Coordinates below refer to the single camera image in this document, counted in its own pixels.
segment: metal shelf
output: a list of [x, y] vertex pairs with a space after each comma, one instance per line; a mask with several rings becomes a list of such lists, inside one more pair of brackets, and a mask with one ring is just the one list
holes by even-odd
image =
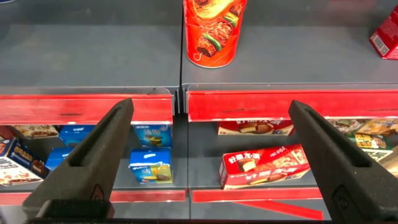
[[[139, 140], [136, 139], [134, 128], [131, 128], [119, 170], [114, 182], [114, 190], [186, 190], [188, 183], [187, 169], [187, 122], [186, 118], [174, 117], [173, 125], [173, 149], [172, 149], [172, 169], [174, 182], [172, 184], [140, 184], [131, 170], [128, 168], [131, 149], [140, 147]], [[47, 158], [53, 147], [65, 147], [59, 138], [47, 138], [26, 141], [27, 146], [36, 154]], [[31, 192], [40, 183], [22, 184], [4, 187], [0, 185], [0, 198], [2, 194], [15, 192]]]
[[[228, 66], [194, 65], [184, 40], [182, 87], [189, 120], [287, 119], [286, 105], [293, 99], [324, 116], [396, 116], [391, 104], [377, 99], [396, 98], [398, 63], [381, 59], [368, 41], [395, 5], [249, 1], [236, 58]], [[372, 111], [364, 95], [372, 95], [372, 107], [383, 110]]]
[[[95, 115], [104, 115], [99, 109], [110, 109], [118, 95], [132, 97], [143, 111], [133, 121], [172, 123], [180, 84], [181, 14], [176, 0], [2, 4], [0, 101], [9, 119], [1, 116], [0, 123], [43, 124], [41, 110], [53, 124], [95, 124]], [[65, 95], [69, 98], [58, 98]], [[84, 104], [91, 103], [92, 110], [71, 106], [86, 95], [91, 98]], [[66, 117], [58, 114], [68, 110]]]
[[[297, 144], [295, 136], [219, 136], [217, 123], [188, 124], [188, 186], [221, 189], [218, 171], [224, 153]], [[316, 187], [312, 172], [297, 180], [269, 183], [265, 187]]]

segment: pringles-style chip can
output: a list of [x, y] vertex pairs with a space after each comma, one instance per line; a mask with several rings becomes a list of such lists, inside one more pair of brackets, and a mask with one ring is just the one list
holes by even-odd
[[247, 0], [183, 0], [187, 56], [219, 68], [232, 62]]

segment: blue packaging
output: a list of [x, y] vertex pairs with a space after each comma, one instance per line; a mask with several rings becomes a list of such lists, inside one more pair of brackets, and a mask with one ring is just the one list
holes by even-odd
[[17, 139], [0, 141], [0, 184], [5, 186], [42, 181], [49, 170]]
[[72, 147], [53, 148], [45, 166], [50, 170], [54, 170], [69, 155], [69, 153], [72, 152], [72, 150]]
[[139, 124], [134, 128], [143, 147], [172, 147], [170, 124]]
[[171, 148], [133, 149], [129, 168], [141, 184], [172, 183]]
[[59, 138], [67, 147], [76, 147], [94, 127], [95, 125], [65, 125]]

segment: red snack box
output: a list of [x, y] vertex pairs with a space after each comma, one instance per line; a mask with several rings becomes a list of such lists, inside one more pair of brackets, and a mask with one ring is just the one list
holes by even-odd
[[291, 120], [220, 121], [218, 134], [279, 135], [292, 134]]
[[300, 144], [223, 155], [220, 181], [224, 190], [301, 178], [310, 164]]
[[398, 6], [371, 36], [370, 41], [383, 59], [398, 59]]

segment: gray shelf back panel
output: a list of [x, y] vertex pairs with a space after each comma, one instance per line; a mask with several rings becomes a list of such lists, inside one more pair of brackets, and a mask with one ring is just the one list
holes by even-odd
[[396, 84], [398, 63], [381, 59], [368, 41], [395, 5], [388, 0], [250, 0], [236, 57], [228, 66], [194, 65], [184, 40], [182, 85], [214, 84], [224, 90], [228, 84]]
[[[323, 200], [277, 201], [323, 212], [324, 220], [331, 220]], [[308, 220], [303, 217], [273, 212], [233, 202], [192, 203], [192, 220]]]
[[[36, 139], [25, 141], [32, 151], [47, 158], [53, 147], [65, 147], [59, 138]], [[172, 184], [140, 184], [134, 174], [128, 168], [131, 149], [141, 146], [136, 139], [134, 128], [131, 127], [130, 137], [119, 164], [118, 173], [114, 182], [114, 190], [185, 190], [188, 186], [187, 168], [187, 119], [184, 117], [174, 117], [173, 124], [173, 148], [172, 148], [172, 169], [174, 182]], [[0, 185], [0, 194], [7, 192], [31, 192], [40, 183], [21, 184], [5, 187]]]
[[181, 15], [178, 0], [2, 4], [0, 85], [169, 87], [174, 94], [180, 82]]
[[[293, 136], [219, 136], [216, 122], [188, 124], [188, 186], [190, 189], [221, 189], [218, 171], [221, 156], [229, 152], [297, 144]], [[302, 178], [261, 187], [316, 187], [312, 172]]]

